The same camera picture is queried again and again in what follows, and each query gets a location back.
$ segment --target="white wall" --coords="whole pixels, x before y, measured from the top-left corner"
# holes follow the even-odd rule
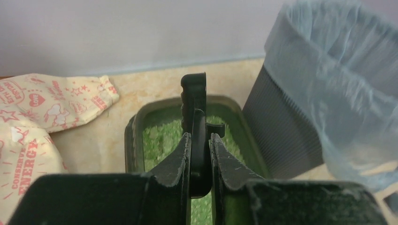
[[[398,8],[395,0],[378,2]],[[262,57],[282,4],[0,0],[0,75],[98,75]]]

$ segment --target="ribbed plastic surface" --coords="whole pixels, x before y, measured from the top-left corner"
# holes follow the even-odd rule
[[[290,179],[323,163],[314,127],[264,67],[243,114],[273,178]]]

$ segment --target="trash can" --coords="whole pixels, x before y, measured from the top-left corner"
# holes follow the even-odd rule
[[[299,1],[281,9],[265,51],[243,113],[272,176],[291,178],[323,158],[337,179],[373,191],[398,181],[391,23],[357,1]]]

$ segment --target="black plastic scooper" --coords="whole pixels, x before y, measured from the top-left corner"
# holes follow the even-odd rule
[[[209,191],[215,225],[387,224],[359,184],[266,180],[247,168],[225,148],[224,125],[206,123],[206,74],[181,85],[184,134],[150,172],[42,176],[9,225],[188,225],[191,199]]]

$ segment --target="star print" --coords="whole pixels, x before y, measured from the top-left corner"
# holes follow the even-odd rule
[[[72,93],[75,94],[76,96],[83,94],[83,92],[80,91],[80,88],[77,88],[77,89],[73,88]]]
[[[21,113],[19,113],[19,115],[27,117],[27,118],[32,119],[32,120],[35,120],[35,119],[38,118],[38,114],[34,113],[32,110],[33,109],[30,108],[29,110],[26,110],[26,113],[25,112],[21,112]]]
[[[3,118],[4,122],[7,122],[9,120],[19,120],[17,117],[15,117],[15,111],[5,111],[5,110],[0,110],[0,117]]]

